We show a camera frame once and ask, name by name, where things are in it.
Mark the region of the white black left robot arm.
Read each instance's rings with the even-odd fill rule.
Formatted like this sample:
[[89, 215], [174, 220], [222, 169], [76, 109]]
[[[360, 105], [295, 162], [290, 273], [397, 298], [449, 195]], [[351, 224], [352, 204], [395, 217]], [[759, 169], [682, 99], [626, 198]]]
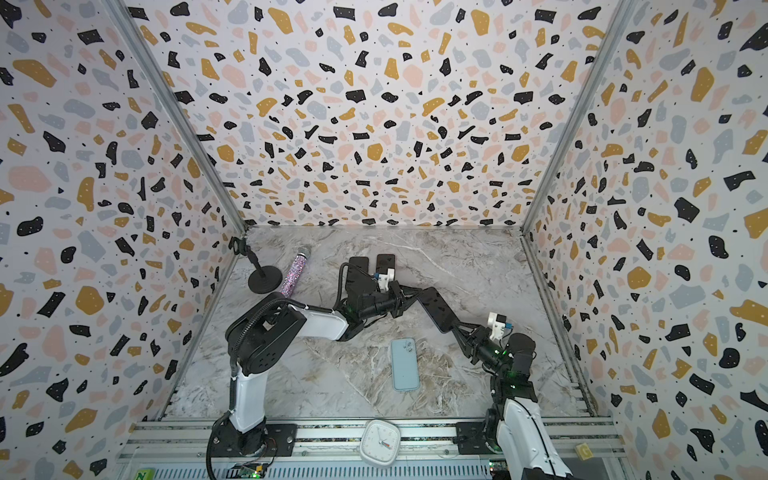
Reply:
[[387, 274], [356, 273], [344, 289], [346, 296], [332, 308], [274, 292], [228, 328], [229, 421], [237, 432], [246, 434], [264, 423], [268, 371], [296, 338], [351, 340], [379, 317], [401, 316], [421, 293]]

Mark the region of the black phone case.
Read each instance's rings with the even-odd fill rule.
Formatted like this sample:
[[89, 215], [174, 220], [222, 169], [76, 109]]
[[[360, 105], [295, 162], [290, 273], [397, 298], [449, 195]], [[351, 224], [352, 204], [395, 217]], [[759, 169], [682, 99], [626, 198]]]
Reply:
[[353, 256], [348, 260], [347, 281], [353, 282], [359, 278], [369, 277], [369, 258]]

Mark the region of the blue smartphone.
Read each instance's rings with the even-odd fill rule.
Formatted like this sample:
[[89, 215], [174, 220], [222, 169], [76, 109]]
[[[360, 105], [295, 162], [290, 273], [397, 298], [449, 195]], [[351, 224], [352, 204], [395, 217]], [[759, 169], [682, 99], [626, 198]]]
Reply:
[[435, 287], [422, 290], [418, 301], [442, 334], [450, 333], [460, 323], [458, 316]]

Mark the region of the light blue phone case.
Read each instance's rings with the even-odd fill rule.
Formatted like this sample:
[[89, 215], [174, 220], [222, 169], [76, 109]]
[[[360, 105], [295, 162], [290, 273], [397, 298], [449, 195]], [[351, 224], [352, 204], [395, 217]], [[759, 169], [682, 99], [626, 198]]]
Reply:
[[416, 342], [412, 338], [393, 340], [390, 344], [393, 387], [398, 392], [417, 390], [420, 386]]

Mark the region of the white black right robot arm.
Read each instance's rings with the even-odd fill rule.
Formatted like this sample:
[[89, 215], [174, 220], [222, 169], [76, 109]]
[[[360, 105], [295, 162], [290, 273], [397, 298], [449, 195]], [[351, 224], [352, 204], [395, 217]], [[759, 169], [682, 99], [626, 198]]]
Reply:
[[457, 323], [452, 333], [462, 353], [490, 375], [492, 406], [481, 422], [456, 424], [461, 454], [500, 454], [512, 479], [572, 479], [544, 422], [530, 381], [535, 341], [522, 333], [499, 343], [483, 326]]

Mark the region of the pink silicone phone case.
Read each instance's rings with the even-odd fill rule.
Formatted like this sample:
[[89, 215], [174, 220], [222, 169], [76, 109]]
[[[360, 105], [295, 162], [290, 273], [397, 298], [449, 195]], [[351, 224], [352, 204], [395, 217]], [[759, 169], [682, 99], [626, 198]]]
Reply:
[[396, 269], [396, 256], [394, 254], [378, 254], [376, 257], [375, 273], [388, 275], [390, 270]]

